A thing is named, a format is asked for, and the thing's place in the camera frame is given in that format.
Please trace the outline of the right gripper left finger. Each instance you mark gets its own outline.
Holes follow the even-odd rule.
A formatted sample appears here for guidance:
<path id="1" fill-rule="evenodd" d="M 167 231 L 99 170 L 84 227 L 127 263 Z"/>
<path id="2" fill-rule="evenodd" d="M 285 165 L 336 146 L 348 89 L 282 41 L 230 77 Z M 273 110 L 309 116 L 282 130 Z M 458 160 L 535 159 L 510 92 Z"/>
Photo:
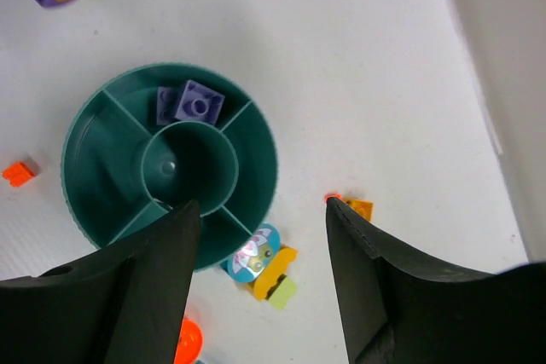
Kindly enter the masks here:
<path id="1" fill-rule="evenodd" d="M 172 363 L 196 265 L 192 200 L 100 251 L 1 283 L 3 363 Z"/>

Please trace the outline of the light purple small lego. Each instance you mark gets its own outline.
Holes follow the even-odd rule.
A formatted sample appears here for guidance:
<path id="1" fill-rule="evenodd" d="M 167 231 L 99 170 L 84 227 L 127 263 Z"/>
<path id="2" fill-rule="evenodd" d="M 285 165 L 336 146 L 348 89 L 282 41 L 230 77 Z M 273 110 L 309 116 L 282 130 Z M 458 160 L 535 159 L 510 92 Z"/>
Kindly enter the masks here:
<path id="1" fill-rule="evenodd" d="M 223 94 L 194 80 L 187 80 L 179 87 L 159 87 L 156 94 L 156 124 L 198 121 L 215 125 L 224 100 Z"/>

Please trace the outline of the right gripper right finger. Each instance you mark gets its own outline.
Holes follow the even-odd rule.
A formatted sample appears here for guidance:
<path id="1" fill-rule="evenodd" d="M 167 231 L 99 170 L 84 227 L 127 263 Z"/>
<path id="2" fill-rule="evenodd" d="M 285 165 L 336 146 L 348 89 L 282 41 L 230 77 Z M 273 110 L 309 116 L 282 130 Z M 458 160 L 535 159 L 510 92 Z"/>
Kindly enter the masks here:
<path id="1" fill-rule="evenodd" d="M 545 266 L 488 274 L 377 228 L 340 199 L 326 230 L 352 363 L 542 363 Z"/>

